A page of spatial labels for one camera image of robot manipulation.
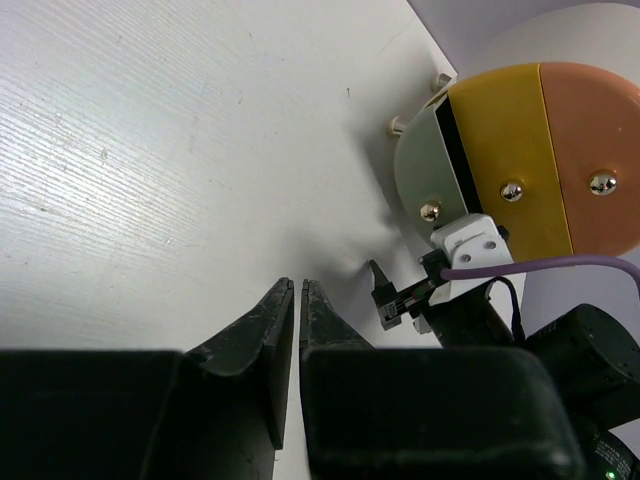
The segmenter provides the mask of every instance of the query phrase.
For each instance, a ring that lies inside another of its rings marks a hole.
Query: yellow panel
[[[451,106],[485,213],[509,230],[517,261],[571,255],[540,65],[507,67],[453,85]],[[500,190],[523,185],[509,203]]]

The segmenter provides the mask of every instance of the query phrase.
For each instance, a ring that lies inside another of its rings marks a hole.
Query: metal knob
[[[594,195],[609,195],[618,187],[618,179],[611,172],[598,172],[591,177],[589,187]]]
[[[500,189],[500,195],[507,202],[517,202],[524,193],[522,185],[518,182],[509,182]]]
[[[440,216],[440,204],[435,201],[425,203],[420,209],[420,216],[425,222],[435,222]]]

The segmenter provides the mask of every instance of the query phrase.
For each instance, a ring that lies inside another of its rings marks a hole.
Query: black cable
[[[516,287],[513,286],[511,280],[505,277],[495,277],[487,286],[485,295],[487,299],[489,299],[491,288],[497,282],[506,285],[509,289],[509,293],[511,294],[511,308],[513,309],[513,313],[511,314],[511,333],[513,334],[513,339],[516,341],[516,345],[522,345],[526,337],[524,334],[524,328],[522,328],[522,314],[520,313],[520,305],[518,303],[518,293],[516,292]]]

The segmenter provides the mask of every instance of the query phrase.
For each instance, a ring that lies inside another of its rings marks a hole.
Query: white wooden surface
[[[188,349],[280,276],[435,344],[381,331],[364,267],[420,278],[384,127],[451,67],[408,4],[1,0],[0,45],[0,347]]]

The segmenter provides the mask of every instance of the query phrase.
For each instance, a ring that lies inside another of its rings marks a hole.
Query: cable
[[[445,268],[440,272],[440,276],[444,280],[471,280],[476,278],[502,277],[504,275],[537,272],[539,270],[547,270],[550,268],[575,267],[580,265],[601,265],[603,267],[622,270],[629,274],[636,282],[638,296],[640,297],[640,268],[627,260],[609,257],[607,255],[568,255],[564,257],[552,257],[544,258],[542,260],[497,265],[495,267],[470,268],[468,270],[452,270],[450,268]]]
[[[516,292],[516,287],[513,286],[511,280],[505,277],[494,278],[487,286],[485,296],[487,297],[487,300],[489,300],[489,293],[491,293],[491,288],[498,282],[505,284],[509,289],[512,309],[511,333],[513,334],[513,339],[516,341],[516,345],[522,345],[525,340],[524,328],[522,328],[522,313],[520,312],[520,305],[518,304],[518,292]]]

